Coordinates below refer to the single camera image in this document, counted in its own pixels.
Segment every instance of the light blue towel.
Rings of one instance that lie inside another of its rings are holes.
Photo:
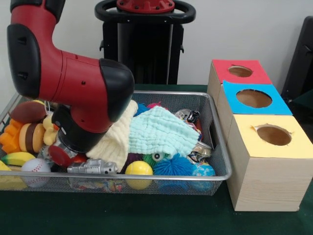
[[[198,137],[199,133],[189,125],[166,109],[155,106],[133,118],[129,152],[187,156],[196,146]]]

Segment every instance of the mesh basket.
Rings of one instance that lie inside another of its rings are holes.
[[[201,113],[202,142],[213,148],[209,163],[214,168],[216,176],[95,175],[0,171],[0,190],[213,195],[222,181],[230,177],[231,167],[212,98],[204,93],[135,92],[133,99],[144,104],[161,101],[162,106],[171,113],[181,109],[199,111]],[[18,94],[14,95],[0,115],[1,131],[9,122],[9,113],[17,104],[24,101],[26,101],[24,97]],[[0,150],[0,158],[5,155],[6,153]]]

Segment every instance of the white wall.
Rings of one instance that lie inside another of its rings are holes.
[[[100,0],[67,0],[53,40],[63,50],[100,58],[102,22],[94,16]],[[197,10],[184,25],[179,84],[207,84],[212,59],[258,59],[282,89],[302,22],[312,0],[185,0]],[[13,95],[7,61],[9,0],[0,3],[0,110]]]

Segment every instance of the toy eye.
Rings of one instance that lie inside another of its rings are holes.
[[[156,161],[156,162],[161,161],[164,157],[165,157],[165,155],[162,154],[162,153],[156,153],[156,154],[153,154],[153,155],[152,155],[152,159],[153,159],[154,161]]]

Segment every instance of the green table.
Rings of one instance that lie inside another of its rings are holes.
[[[205,92],[206,86],[137,86]],[[312,235],[313,185],[298,212],[235,212],[227,185],[209,196],[0,191],[0,234]]]

